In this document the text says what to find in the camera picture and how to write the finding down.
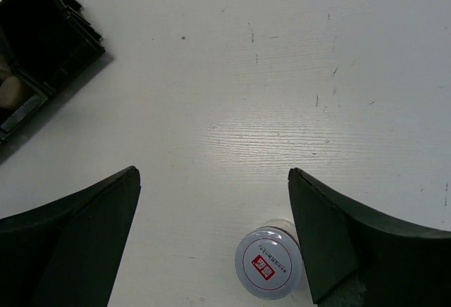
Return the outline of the white lid brown sauce jar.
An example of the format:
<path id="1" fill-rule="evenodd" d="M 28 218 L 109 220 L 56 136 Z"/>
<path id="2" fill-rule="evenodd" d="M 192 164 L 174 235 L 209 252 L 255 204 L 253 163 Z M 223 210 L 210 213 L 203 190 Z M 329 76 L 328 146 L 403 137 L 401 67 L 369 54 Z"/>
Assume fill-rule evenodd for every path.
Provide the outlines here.
<path id="1" fill-rule="evenodd" d="M 302 280 L 303 260 L 294 223 L 275 219 L 246 234 L 237 245 L 235 272 L 252 295 L 279 300 Z"/>

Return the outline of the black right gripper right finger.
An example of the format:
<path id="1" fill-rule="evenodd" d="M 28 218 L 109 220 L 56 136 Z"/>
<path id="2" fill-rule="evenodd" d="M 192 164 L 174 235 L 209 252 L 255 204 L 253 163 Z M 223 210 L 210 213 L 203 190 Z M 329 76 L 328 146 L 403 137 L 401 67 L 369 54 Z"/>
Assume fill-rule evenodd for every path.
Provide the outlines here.
<path id="1" fill-rule="evenodd" d="M 299 168 L 288 190 L 315 305 L 450 305 L 448 231 L 377 211 Z"/>

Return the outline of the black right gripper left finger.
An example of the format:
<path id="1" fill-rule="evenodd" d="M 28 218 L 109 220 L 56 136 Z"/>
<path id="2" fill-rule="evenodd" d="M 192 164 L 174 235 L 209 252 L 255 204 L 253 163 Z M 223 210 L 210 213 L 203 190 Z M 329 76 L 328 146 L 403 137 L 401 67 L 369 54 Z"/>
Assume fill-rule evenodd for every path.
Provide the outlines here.
<path id="1" fill-rule="evenodd" d="M 140 197 L 130 166 L 1 219 L 2 306 L 107 306 Z"/>

